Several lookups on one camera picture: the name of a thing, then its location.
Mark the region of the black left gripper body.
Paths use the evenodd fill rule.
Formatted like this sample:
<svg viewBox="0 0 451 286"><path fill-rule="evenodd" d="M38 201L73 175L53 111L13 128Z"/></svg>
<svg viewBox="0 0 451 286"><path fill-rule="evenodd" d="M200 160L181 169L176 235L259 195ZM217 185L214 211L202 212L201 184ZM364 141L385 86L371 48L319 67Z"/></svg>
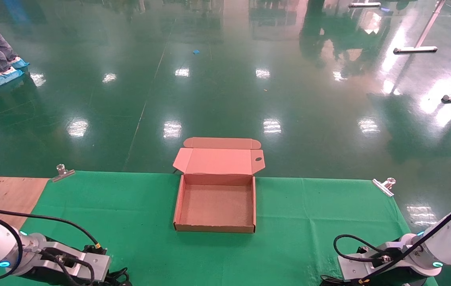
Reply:
<svg viewBox="0 0 451 286"><path fill-rule="evenodd" d="M60 266L52 268L33 267L31 270L20 275L20 277L42 282L52 286L88 286L90 285L91 272L86 266L78 268L66 267L70 278L65 275Z"/></svg>

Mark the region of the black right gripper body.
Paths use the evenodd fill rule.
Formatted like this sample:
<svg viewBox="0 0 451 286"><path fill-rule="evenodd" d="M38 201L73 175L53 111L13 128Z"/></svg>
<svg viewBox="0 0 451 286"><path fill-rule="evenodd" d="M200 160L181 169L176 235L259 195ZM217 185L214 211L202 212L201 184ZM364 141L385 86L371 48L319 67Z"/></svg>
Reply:
<svg viewBox="0 0 451 286"><path fill-rule="evenodd" d="M404 284L422 286L427 278L427 276L417 273L410 267L398 267L373 276L369 281L366 281L366 279L353 279L352 284L355 286L403 286Z"/></svg>

